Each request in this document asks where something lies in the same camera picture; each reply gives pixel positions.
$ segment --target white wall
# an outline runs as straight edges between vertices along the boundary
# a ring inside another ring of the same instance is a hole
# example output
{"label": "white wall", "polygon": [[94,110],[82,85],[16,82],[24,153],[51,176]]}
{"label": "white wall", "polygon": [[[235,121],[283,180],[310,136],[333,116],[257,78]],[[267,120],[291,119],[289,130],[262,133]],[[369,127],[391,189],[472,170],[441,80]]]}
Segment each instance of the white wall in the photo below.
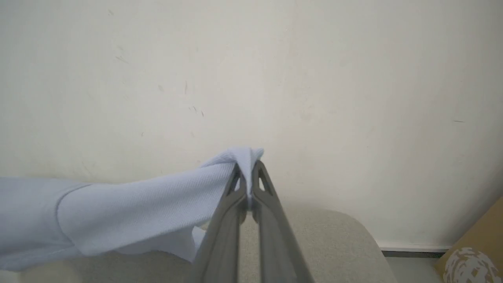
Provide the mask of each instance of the white wall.
{"label": "white wall", "polygon": [[501,1],[2,0],[0,16],[0,175],[126,182],[264,147],[284,202],[395,248],[451,245],[501,192]]}

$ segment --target floor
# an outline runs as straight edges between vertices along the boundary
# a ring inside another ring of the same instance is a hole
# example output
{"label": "floor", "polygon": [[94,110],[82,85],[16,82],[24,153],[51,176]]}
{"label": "floor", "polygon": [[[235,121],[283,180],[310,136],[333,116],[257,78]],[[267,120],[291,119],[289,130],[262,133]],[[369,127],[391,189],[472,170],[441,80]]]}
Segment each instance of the floor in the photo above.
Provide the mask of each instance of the floor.
{"label": "floor", "polygon": [[433,269],[437,258],[387,257],[398,283],[442,283]]}

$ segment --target cardboard box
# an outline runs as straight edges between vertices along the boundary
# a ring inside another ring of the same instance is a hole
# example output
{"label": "cardboard box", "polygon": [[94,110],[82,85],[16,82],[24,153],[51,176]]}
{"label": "cardboard box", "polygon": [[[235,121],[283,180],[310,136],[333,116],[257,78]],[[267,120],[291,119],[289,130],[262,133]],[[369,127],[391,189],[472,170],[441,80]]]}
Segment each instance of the cardboard box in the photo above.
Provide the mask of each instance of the cardboard box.
{"label": "cardboard box", "polygon": [[435,264],[445,283],[501,283],[503,197]]}

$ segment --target ribbed fabric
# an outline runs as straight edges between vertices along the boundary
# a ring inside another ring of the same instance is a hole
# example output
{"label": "ribbed fabric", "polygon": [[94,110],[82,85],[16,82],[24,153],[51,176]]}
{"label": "ribbed fabric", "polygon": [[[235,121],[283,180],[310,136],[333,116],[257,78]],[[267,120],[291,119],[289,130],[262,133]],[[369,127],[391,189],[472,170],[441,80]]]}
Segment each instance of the ribbed fabric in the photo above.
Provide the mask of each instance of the ribbed fabric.
{"label": "ribbed fabric", "polygon": [[[126,184],[0,178],[0,269],[117,250],[192,260],[238,163],[251,179],[262,149],[231,148],[200,168]],[[247,182],[248,193],[251,182]]]}

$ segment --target circular logo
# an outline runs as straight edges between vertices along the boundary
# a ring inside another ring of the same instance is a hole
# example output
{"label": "circular logo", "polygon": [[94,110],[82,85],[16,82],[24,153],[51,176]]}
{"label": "circular logo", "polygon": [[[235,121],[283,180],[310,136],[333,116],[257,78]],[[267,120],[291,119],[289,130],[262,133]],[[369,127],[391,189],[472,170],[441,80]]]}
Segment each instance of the circular logo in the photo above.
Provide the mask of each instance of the circular logo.
{"label": "circular logo", "polygon": [[501,283],[491,259],[472,248],[455,250],[445,264],[445,283]]}

